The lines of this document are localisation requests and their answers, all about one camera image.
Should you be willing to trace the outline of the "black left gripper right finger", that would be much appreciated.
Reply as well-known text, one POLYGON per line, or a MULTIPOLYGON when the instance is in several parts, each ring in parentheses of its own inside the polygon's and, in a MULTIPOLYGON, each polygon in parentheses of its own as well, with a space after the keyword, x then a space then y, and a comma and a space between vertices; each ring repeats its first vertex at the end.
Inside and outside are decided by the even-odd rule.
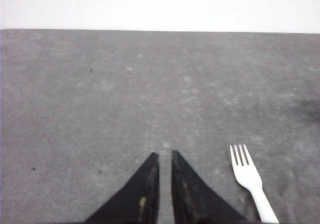
POLYGON ((171 197, 176 224, 246 224, 247 218, 214 192, 184 159, 172 151, 171 197))

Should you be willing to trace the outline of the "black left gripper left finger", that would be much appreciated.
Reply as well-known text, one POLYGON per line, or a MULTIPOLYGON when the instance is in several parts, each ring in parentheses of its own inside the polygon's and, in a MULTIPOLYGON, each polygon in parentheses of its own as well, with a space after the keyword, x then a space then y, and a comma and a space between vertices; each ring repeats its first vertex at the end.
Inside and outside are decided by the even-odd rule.
POLYGON ((128 182, 84 223, 156 224, 159 204, 159 155, 151 153, 128 182))

